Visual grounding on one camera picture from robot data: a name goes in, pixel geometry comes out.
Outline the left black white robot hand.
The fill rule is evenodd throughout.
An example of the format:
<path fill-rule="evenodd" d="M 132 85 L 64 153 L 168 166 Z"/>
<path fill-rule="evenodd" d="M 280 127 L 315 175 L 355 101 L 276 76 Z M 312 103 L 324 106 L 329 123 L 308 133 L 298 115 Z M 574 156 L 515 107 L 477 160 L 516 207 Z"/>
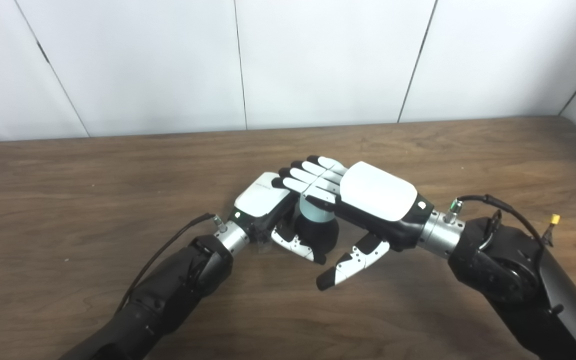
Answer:
<path fill-rule="evenodd" d="M 225 223 L 226 230 L 218 236 L 235 256 L 250 243 L 259 248 L 277 244 L 315 264 L 325 264 L 326 256 L 301 238 L 289 223 L 297 205 L 297 194 L 273 187 L 279 178 L 274 172 L 262 173 L 234 201 Z"/>

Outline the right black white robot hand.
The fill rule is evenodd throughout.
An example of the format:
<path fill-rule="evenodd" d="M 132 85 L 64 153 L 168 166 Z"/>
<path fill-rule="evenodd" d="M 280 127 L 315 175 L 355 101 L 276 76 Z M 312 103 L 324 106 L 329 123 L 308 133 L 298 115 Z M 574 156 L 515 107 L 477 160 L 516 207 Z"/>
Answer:
<path fill-rule="evenodd" d="M 352 249 L 317 277 L 320 291 L 331 289 L 375 264 L 390 250 L 413 249 L 434 206 L 412 183 L 367 162 L 350 167 L 312 155 L 279 170 L 272 186 L 298 196 L 298 235 L 325 253 L 337 219 L 366 231 Z"/>

